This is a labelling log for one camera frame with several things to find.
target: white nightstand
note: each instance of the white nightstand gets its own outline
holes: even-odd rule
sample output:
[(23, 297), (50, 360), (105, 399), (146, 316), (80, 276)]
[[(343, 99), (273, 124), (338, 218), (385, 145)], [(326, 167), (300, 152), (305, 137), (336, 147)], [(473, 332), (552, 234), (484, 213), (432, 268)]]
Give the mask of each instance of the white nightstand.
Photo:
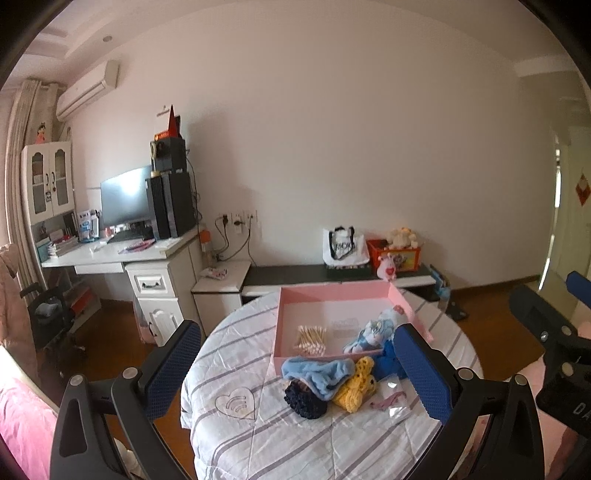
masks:
[(206, 335), (224, 318), (242, 306), (240, 291), (251, 263), (244, 260), (223, 262), (218, 268), (227, 268), (223, 280), (201, 278), (191, 289), (201, 324)]

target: black crochet item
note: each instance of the black crochet item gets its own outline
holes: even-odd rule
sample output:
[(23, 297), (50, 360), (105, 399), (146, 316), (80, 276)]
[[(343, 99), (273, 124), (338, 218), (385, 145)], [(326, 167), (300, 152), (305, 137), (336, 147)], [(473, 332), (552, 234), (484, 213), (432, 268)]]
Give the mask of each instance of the black crochet item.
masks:
[(299, 380), (292, 380), (285, 389), (283, 399), (300, 417), (314, 420), (319, 419), (328, 410), (329, 403), (321, 400)]

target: striped bedsheet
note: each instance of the striped bedsheet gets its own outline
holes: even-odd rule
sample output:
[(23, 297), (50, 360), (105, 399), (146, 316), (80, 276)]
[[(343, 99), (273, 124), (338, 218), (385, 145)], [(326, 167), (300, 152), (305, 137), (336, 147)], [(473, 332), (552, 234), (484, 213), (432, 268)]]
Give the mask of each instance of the striped bedsheet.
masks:
[[(471, 367), (482, 377), (476, 352), (455, 322), (436, 306), (404, 294), (433, 333), (432, 347), (456, 368)], [(181, 425), (191, 430), (199, 480), (404, 478), (439, 422), (429, 418), (408, 380), (403, 386), (413, 414), (401, 423), (366, 406), (348, 414), (332, 403), (318, 420), (296, 415), (283, 400), (285, 384), (271, 363), (277, 302), (278, 294), (270, 294), (228, 316), (184, 380)], [(239, 412), (254, 405), (249, 418), (234, 418), (216, 407), (216, 399), (233, 398), (236, 389), (229, 405)]]

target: computer monitor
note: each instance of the computer monitor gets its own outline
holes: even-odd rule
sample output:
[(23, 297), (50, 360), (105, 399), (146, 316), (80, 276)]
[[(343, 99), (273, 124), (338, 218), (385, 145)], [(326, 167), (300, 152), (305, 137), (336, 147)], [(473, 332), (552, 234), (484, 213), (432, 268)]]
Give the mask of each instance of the computer monitor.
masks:
[(150, 219), (146, 179), (152, 167), (136, 168), (100, 184), (103, 225), (142, 222)]

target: stuffed animal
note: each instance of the stuffed animal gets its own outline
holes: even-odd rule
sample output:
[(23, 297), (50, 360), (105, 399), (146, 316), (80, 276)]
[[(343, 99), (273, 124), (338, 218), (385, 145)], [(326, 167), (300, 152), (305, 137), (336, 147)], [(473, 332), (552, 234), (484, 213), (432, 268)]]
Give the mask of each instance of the stuffed animal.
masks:
[(400, 305), (385, 309), (377, 320), (370, 320), (358, 337), (343, 348), (343, 353), (360, 353), (379, 350), (392, 338), (399, 325), (408, 322), (408, 317)]
[(370, 356), (364, 356), (355, 364), (355, 374), (339, 388), (332, 401), (349, 413), (359, 410), (363, 403), (363, 397), (370, 397), (375, 393), (376, 382), (371, 374), (374, 360)]
[(385, 281), (392, 281), (396, 278), (396, 264), (392, 254), (383, 255), (379, 258), (379, 267), (376, 273), (379, 278)]
[(394, 334), (392, 320), (370, 320), (358, 337), (343, 348), (343, 353), (359, 353), (367, 350), (379, 350)]
[(386, 235), (386, 240), (390, 248), (418, 248), (417, 236), (410, 228), (392, 230)]

